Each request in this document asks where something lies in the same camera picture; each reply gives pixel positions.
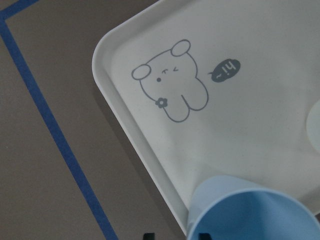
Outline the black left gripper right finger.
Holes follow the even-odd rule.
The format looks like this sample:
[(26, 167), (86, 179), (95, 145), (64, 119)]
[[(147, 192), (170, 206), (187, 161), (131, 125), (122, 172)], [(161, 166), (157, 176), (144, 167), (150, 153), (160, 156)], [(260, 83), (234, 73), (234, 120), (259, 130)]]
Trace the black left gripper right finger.
[(210, 240), (210, 234), (209, 233), (199, 233), (198, 240)]

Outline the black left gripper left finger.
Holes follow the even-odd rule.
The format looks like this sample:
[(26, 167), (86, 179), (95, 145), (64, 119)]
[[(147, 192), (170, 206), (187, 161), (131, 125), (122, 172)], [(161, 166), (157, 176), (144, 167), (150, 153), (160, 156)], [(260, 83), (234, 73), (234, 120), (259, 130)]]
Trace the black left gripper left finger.
[(154, 232), (146, 232), (143, 234), (143, 240), (155, 240)]

